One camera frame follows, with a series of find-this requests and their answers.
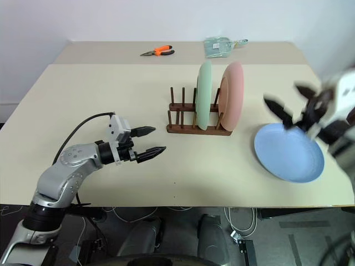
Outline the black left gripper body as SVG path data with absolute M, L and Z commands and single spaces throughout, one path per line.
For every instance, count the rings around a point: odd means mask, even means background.
M 133 150 L 134 143 L 132 141 L 131 133 L 123 134 L 115 141 L 117 156 L 115 163 L 121 163 L 122 161 L 135 161 L 136 154 Z

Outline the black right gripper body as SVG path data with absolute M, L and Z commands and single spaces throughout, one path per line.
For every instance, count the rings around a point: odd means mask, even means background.
M 307 132 L 311 126 L 317 124 L 326 113 L 331 100 L 333 100 L 333 90 L 331 89 L 324 90 L 316 98 L 308 100 L 302 112 L 300 129 Z

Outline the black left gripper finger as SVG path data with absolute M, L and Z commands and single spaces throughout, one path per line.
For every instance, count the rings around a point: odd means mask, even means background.
M 131 129 L 130 137 L 142 137 L 142 136 L 152 133 L 155 130 L 156 130 L 156 128 L 152 127 L 152 126 L 136 127 L 134 129 Z
M 148 161 L 148 160 L 151 160 L 151 159 L 157 157 L 159 154 L 163 153 L 165 150 L 166 150 L 166 146 L 152 147 L 140 154 L 135 153 L 135 160 L 137 161 L 137 163 L 142 163 L 144 161 Z

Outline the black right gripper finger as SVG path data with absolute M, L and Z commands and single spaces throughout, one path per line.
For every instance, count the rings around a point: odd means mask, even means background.
M 311 99 L 317 97 L 317 92 L 314 91 L 308 85 L 295 83 L 294 86 L 295 86 L 296 90 L 298 91 L 298 93 L 300 95 L 302 95 L 304 98 L 306 98 L 307 100 L 311 100 Z
M 290 129 L 293 127 L 292 115 L 285 110 L 283 105 L 272 99 L 263 98 L 263 100 L 268 109 L 282 121 L 285 129 Z

